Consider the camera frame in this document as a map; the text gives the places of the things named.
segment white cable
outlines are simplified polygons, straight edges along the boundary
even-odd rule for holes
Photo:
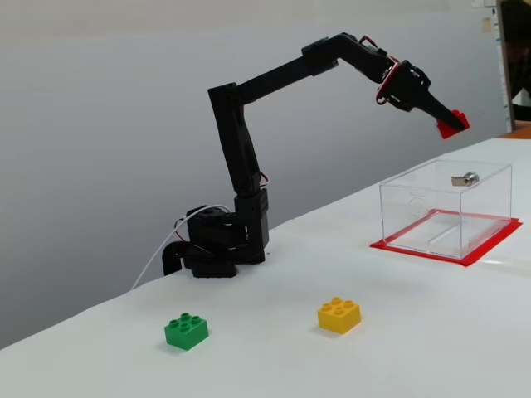
[[[190,216],[186,216],[183,218],[183,220],[177,224],[177,226],[173,229],[173,231],[168,235],[168,237],[164,240],[164,242],[159,246],[159,248],[157,249],[157,251],[155,251],[153,253],[153,255],[151,256],[151,259],[149,259],[148,263],[146,264],[146,266],[144,267],[144,269],[142,269],[142,272],[140,273],[139,277],[136,279],[136,281],[134,282],[133,284],[133,287],[131,288],[131,290],[134,290],[137,285],[139,284],[140,280],[142,279],[142,277],[144,276],[145,272],[148,270],[149,266],[151,265],[151,263],[153,263],[153,260],[155,260],[155,257],[157,256],[157,254],[159,253],[160,250],[162,250],[162,248],[164,247],[164,245],[166,245],[168,243],[168,241],[170,239],[172,239],[172,236],[175,232],[177,232],[179,230],[179,228],[181,228],[181,226],[183,226],[184,224],[187,223],[188,220],[190,220],[192,217],[194,217],[195,215],[201,213],[202,211],[205,211],[205,210],[208,210],[208,209],[222,209],[224,211],[226,211],[227,213],[230,213],[231,210],[226,207],[226,206],[223,206],[223,205],[214,205],[214,206],[207,206],[207,207],[203,207],[202,209],[199,209],[198,211],[195,211],[193,212]]]

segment green lego brick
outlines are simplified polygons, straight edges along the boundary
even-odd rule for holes
[[[188,351],[208,337],[207,321],[184,313],[181,318],[169,321],[164,333],[170,346]]]

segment yellow lego brick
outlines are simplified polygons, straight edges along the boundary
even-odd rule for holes
[[[362,321],[362,316],[359,305],[334,297],[330,303],[324,304],[317,311],[317,319],[323,329],[345,334]]]

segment person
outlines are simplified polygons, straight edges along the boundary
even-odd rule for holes
[[[501,12],[511,96],[514,98],[523,89],[531,94],[531,4],[504,0]],[[513,104],[513,110],[517,129],[531,127],[531,107]]]

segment lego brick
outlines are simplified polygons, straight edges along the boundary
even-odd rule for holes
[[[362,321],[359,305],[334,297],[317,311],[319,326],[331,332],[345,334]]]
[[[170,346],[188,351],[208,337],[207,321],[184,313],[179,319],[169,321],[164,333]]]

